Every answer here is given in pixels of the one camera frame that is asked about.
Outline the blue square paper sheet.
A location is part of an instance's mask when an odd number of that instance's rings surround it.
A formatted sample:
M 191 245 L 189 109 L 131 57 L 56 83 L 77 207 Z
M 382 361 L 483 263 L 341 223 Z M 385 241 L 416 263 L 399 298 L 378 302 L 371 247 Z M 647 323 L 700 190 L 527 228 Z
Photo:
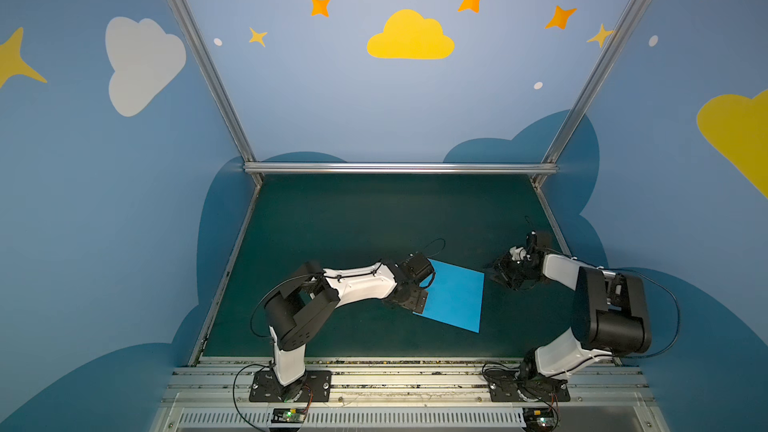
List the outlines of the blue square paper sheet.
M 435 275 L 422 317 L 480 332 L 485 275 L 449 263 L 430 259 Z

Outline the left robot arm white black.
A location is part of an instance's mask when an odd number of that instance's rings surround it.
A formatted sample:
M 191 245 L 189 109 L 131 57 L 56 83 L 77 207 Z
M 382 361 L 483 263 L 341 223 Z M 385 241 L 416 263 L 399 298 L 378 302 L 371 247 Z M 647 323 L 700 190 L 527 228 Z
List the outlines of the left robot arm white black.
M 435 266 L 422 253 L 397 263 L 380 259 L 353 269 L 302 264 L 273 287 L 256 308 L 265 312 L 273 346 L 271 370 L 282 389 L 299 389 L 306 381 L 306 344 L 339 308 L 365 300 L 380 300 L 411 312 L 424 312 Z

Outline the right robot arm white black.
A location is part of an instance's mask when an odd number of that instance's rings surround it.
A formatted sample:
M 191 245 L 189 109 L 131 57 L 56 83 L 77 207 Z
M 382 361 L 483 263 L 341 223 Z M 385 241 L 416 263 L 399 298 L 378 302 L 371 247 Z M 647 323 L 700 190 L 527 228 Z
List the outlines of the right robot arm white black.
M 491 277 L 512 290 L 546 280 L 574 293 L 569 328 L 527 353 L 523 381 L 567 380 L 595 362 L 644 353 L 652 343 L 641 278 L 605 270 L 542 247 L 532 231 L 490 265 Z

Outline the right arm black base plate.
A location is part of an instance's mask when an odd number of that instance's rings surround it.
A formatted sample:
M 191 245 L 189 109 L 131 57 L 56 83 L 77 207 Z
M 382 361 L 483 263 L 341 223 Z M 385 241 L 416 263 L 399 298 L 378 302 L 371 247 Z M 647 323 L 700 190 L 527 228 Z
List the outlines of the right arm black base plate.
M 550 378 L 522 379 L 516 370 L 493 367 L 482 372 L 493 402 L 569 402 L 565 380 Z

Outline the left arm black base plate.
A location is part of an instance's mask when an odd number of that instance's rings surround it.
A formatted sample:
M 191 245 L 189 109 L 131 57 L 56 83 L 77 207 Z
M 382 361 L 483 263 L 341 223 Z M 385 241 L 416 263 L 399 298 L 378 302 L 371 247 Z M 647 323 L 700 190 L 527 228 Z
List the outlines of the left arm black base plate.
M 282 385 L 272 370 L 255 374 L 250 387 L 250 402 L 328 402 L 332 373 L 329 370 L 307 371 L 297 381 Z

